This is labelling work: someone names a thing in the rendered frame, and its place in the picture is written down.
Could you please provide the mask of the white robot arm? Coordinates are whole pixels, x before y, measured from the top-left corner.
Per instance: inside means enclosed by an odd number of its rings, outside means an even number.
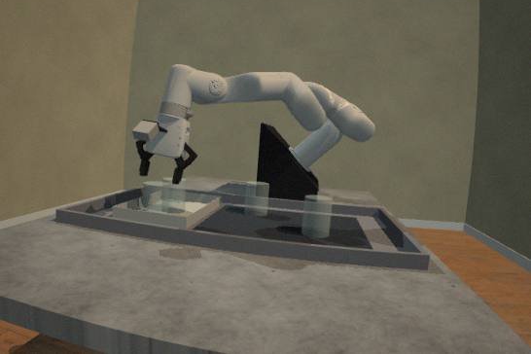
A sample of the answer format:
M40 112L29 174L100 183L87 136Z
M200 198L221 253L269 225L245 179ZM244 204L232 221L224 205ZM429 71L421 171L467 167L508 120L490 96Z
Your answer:
M368 141L374 135L374 123L356 105L290 72L252 72L223 78L175 64L170 68L159 112L188 120L195 115L192 102L202 105L270 100L282 100L305 130L314 131L296 148L289 147L307 172L343 134L357 142ZM329 119L325 122L326 117ZM160 129L167 132L159 122L142 120L132 133L134 139L151 142Z

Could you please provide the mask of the clear glass jar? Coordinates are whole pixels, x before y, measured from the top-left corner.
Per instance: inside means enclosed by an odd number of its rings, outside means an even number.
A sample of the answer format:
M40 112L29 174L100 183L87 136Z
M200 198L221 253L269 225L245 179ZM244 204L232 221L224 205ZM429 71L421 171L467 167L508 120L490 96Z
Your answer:
M172 184L173 177L162 178L162 182L170 184L169 187L169 213L178 214L185 212L187 179L181 179L179 184Z
M144 182L142 211L168 214L169 187L166 182Z
M304 197L301 233L315 238L328 237L330 233L333 199L324 195Z
M267 215L269 183L250 181L246 184L245 214Z

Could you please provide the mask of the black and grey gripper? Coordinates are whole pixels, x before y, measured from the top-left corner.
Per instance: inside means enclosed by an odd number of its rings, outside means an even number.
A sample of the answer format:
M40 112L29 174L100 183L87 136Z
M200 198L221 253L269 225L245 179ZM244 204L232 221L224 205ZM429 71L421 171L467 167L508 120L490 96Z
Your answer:
M165 113L156 115L154 122L159 122L159 126L166 129L167 132L160 131L151 142L136 141L137 152L142 159L139 175L148 175L149 159L153 155L173 158L176 161L177 168L174 170L172 184L179 184L183 170L192 164L197 157L197 154L189 147L191 123L187 119ZM143 150L144 144L146 144L146 152ZM184 160L187 153L190 156Z

